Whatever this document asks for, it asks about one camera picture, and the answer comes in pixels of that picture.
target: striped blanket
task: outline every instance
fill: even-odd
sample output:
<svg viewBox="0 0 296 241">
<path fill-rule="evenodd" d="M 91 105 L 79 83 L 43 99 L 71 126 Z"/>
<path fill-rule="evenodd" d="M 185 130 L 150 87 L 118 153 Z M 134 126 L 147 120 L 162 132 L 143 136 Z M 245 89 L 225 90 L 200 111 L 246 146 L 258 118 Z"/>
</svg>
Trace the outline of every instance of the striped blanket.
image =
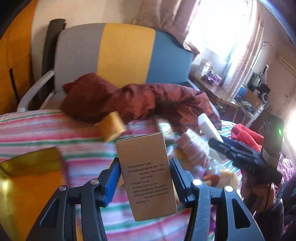
<svg viewBox="0 0 296 241">
<path fill-rule="evenodd" d="M 222 121 L 220 134 L 230 136 L 235 124 Z M 120 138 L 157 132 L 153 119 L 133 121 Z M 56 146 L 67 163 L 71 187 L 84 185 L 109 167 L 116 157 L 115 142 L 103 143 L 94 126 L 74 121 L 60 110 L 38 110 L 0 116 L 0 162 L 28 152 Z M 224 164 L 237 173 L 231 161 Z M 124 186 L 117 187 L 113 201 L 101 209 L 109 241 L 183 240 L 190 210 L 153 220 L 135 222 Z"/>
</svg>

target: curtain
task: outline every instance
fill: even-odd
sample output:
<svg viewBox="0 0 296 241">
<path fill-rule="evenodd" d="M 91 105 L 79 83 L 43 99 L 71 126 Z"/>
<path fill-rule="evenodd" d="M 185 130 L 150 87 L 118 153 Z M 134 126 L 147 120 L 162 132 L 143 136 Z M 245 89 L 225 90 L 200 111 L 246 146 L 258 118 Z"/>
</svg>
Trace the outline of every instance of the curtain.
<svg viewBox="0 0 296 241">
<path fill-rule="evenodd" d="M 230 59 L 231 66 L 222 85 L 230 98 L 237 95 L 242 83 L 246 80 L 262 42 L 263 6 L 257 0 L 252 0 L 249 7 L 251 8 L 249 24 L 233 52 Z"/>
<path fill-rule="evenodd" d="M 144 0 L 136 24 L 173 35 L 184 49 L 195 54 L 199 51 L 185 42 L 190 24 L 201 0 Z"/>
</svg>

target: white armrest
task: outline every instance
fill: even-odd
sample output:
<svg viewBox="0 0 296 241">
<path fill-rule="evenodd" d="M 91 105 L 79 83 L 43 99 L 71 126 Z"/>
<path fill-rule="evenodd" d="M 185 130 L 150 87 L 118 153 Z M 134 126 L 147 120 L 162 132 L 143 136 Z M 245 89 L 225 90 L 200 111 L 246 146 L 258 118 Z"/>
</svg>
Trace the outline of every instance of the white armrest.
<svg viewBox="0 0 296 241">
<path fill-rule="evenodd" d="M 38 91 L 54 76 L 54 71 L 50 70 L 45 75 L 43 75 L 22 97 L 18 107 L 17 112 L 28 111 L 28 105 L 33 97 L 38 93 Z"/>
</svg>

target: open yellow box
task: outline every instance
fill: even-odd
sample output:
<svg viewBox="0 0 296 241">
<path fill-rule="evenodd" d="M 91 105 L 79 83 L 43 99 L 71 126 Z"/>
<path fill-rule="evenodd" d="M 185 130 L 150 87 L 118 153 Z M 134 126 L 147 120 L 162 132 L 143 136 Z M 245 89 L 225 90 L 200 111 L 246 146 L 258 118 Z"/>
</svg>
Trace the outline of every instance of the open yellow box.
<svg viewBox="0 0 296 241">
<path fill-rule="evenodd" d="M 45 204 L 62 184 L 68 184 L 68 176 L 56 148 L 0 164 L 0 224 L 11 240 L 26 240 Z"/>
</svg>

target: wooden table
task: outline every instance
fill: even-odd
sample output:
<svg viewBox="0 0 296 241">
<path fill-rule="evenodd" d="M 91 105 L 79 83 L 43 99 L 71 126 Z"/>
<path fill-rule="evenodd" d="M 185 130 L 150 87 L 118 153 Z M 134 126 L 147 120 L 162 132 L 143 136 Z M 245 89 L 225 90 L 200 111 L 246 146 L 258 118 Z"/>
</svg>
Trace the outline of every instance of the wooden table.
<svg viewBox="0 0 296 241">
<path fill-rule="evenodd" d="M 193 74 L 189 75 L 189 79 L 193 84 L 195 84 L 201 91 L 207 93 L 210 101 L 213 104 L 226 104 L 229 106 L 233 106 L 235 108 L 239 108 L 240 104 L 233 99 L 233 97 L 229 97 L 229 93 L 221 88 L 218 85 L 210 85 L 204 80 L 195 77 Z"/>
</svg>

